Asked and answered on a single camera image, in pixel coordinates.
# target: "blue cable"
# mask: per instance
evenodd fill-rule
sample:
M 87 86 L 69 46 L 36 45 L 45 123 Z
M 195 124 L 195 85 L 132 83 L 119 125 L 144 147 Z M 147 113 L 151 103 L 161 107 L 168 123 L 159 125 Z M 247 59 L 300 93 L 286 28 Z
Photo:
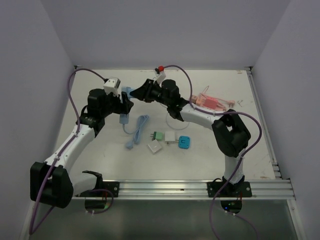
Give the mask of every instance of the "blue cable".
M 140 140 L 141 140 L 141 135 L 144 129 L 144 126 L 146 125 L 146 123 L 149 120 L 149 115 L 141 115 L 138 117 L 138 119 L 136 120 L 136 130 L 133 132 L 128 132 L 126 130 L 126 125 L 122 124 L 122 129 L 126 134 L 132 135 L 133 134 L 133 139 L 131 141 L 128 141 L 125 144 L 125 147 L 127 149 L 132 149 L 134 147 L 134 143 L 135 144 L 139 144 Z

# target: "purple cable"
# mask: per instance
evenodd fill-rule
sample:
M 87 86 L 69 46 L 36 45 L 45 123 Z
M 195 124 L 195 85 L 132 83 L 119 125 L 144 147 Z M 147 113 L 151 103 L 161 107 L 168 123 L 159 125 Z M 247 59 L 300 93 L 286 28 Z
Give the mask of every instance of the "purple cable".
M 212 199 L 212 201 L 211 201 L 210 210 L 209 210 L 209 222 L 210 222 L 210 226 L 211 226 L 211 229 L 212 229 L 214 235 L 216 236 L 217 239 L 220 239 L 220 237 L 218 236 L 218 234 L 217 234 L 217 232 L 216 232 L 216 230 L 215 230 L 215 227 L 214 227 L 214 224 L 213 224 L 213 221 L 212 221 L 212 211 L 213 211 L 213 207 L 214 207 L 214 204 L 215 204 L 215 199 L 217 198 L 217 196 L 219 195 L 219 193 L 227 186 L 227 184 L 230 182 L 230 180 L 234 177 L 234 175 L 236 174 L 238 168 L 240 167 L 240 165 L 241 165 L 241 163 L 242 163 L 242 161 L 243 161 L 243 158 L 244 158 L 245 154 L 247 154 L 247 152 L 249 152 L 249 151 L 250 151 L 254 146 L 256 146 L 256 145 L 258 144 L 258 142 L 260 141 L 260 139 L 261 139 L 261 137 L 262 137 L 262 128 L 261 128 L 260 123 L 259 123 L 253 116 L 251 116 L 251 115 L 249 115 L 249 114 L 247 114 L 247 113 L 245 113 L 245 112 L 240 112 L 240 111 L 228 111 L 228 112 L 221 112 L 221 113 L 215 113 L 215 114 L 214 114 L 213 112 L 205 111 L 205 110 L 203 110 L 203 109 L 200 109 L 200 108 L 195 107 L 195 106 L 193 105 L 193 103 L 191 102 L 192 93 L 193 93 L 193 87 L 192 87 L 192 82 L 191 82 L 191 79 L 190 79 L 188 73 L 187 73 L 182 67 L 180 67 L 180 66 L 178 66 L 178 65 L 167 65 L 167 66 L 164 66 L 163 68 L 166 69 L 166 68 L 171 68 L 171 67 L 180 69 L 180 70 L 185 74 L 186 78 L 188 79 L 189 84 L 190 84 L 189 104 L 190 104 L 190 106 L 191 106 L 193 109 L 195 109 L 195 110 L 197 110 L 197 111 L 199 111 L 199 112 L 202 112 L 202 113 L 204 113 L 204 114 L 216 115 L 216 116 L 232 115 L 232 114 L 243 115 L 243 116 L 246 116 L 246 117 L 250 118 L 251 120 L 253 120 L 253 121 L 256 123 L 256 125 L 258 126 L 258 128 L 259 128 L 259 136 L 258 136 L 258 138 L 256 139 L 256 141 L 255 141 L 250 147 L 248 147 L 248 148 L 242 153 L 242 155 L 240 156 L 240 160 L 239 160 L 238 164 L 236 165 L 233 173 L 231 174 L 231 176 L 229 177 L 229 179 L 222 185 L 222 187 L 215 193 L 215 195 L 214 195 L 214 197 L 213 197 L 213 199 Z M 243 219 L 244 221 L 246 221 L 248 224 L 250 224 L 250 225 L 253 227 L 254 231 L 255 231 L 256 238 L 257 238 L 257 239 L 260 239 L 259 233 L 258 233 L 257 229 L 254 227 L 254 225 L 251 224 L 249 221 L 247 221 L 245 218 L 240 217 L 240 216 L 238 216 L 238 217 L 241 218 L 241 219 Z
M 76 108 L 76 105 L 71 97 L 71 90 L 70 90 L 70 81 L 72 79 L 72 77 L 76 74 L 76 72 L 79 72 L 79 71 L 88 71 L 90 73 L 93 73 L 95 75 L 97 75 L 98 77 L 100 77 L 103 81 L 105 80 L 99 73 L 91 70 L 91 69 L 88 69 L 88 68 L 79 68 L 79 69 L 76 69 L 74 70 L 71 75 L 69 76 L 68 78 L 68 81 L 67 81 L 67 84 L 66 84 L 66 90 L 67 90 L 67 94 L 68 94 L 68 97 L 70 99 L 70 102 L 71 102 L 71 105 L 74 109 L 74 112 L 75 112 L 75 115 L 76 115 L 76 123 L 77 123 L 77 128 L 76 128 L 76 131 L 75 131 L 75 135 L 73 135 L 68 142 L 66 142 L 66 144 L 61 148 L 61 150 L 58 152 L 58 154 L 56 155 L 52 165 L 50 166 L 48 172 L 46 173 L 43 181 L 42 181 L 42 184 L 40 186 L 40 189 L 39 189 L 39 192 L 36 196 L 36 200 L 35 200 L 35 204 L 34 204 L 34 207 L 33 207 L 33 212 L 32 212 L 32 217 L 31 217 L 31 220 L 30 220 L 30 226 L 29 226 L 29 235 L 32 235 L 36 232 L 36 230 L 40 227 L 40 225 L 43 223 L 43 221 L 46 219 L 46 217 L 50 214 L 50 212 L 54 209 L 54 206 L 50 207 L 50 209 L 46 212 L 46 214 L 43 216 L 43 218 L 40 220 L 40 222 L 36 225 L 36 227 L 34 228 L 34 224 L 35 224 L 35 220 L 36 220 L 36 215 L 37 215 L 37 211 L 38 211 L 38 207 L 39 207 L 39 203 L 40 203 L 40 198 L 41 198 L 41 195 L 44 191 L 44 188 L 45 188 L 45 185 L 47 183 L 47 180 L 48 178 L 51 176 L 52 172 L 53 172 L 53 169 L 57 163 L 57 161 L 60 159 L 60 156 L 61 154 L 66 150 L 66 148 L 69 146 L 69 144 L 76 138 L 77 134 L 79 133 L 80 131 L 80 117 L 79 117 L 79 113 L 77 111 L 77 108 Z
M 111 202 L 110 202 L 109 207 L 107 207 L 107 208 L 105 208 L 105 209 L 103 209 L 101 211 L 95 211 L 95 212 L 88 211 L 88 213 L 91 213 L 91 214 L 102 214 L 102 213 L 105 213 L 106 211 L 108 211 L 111 208 L 112 204 L 114 204 L 114 194 L 111 191 L 107 190 L 107 189 L 93 189 L 93 190 L 90 190 L 89 192 L 90 193 L 96 193 L 96 192 L 108 193 L 111 196 Z

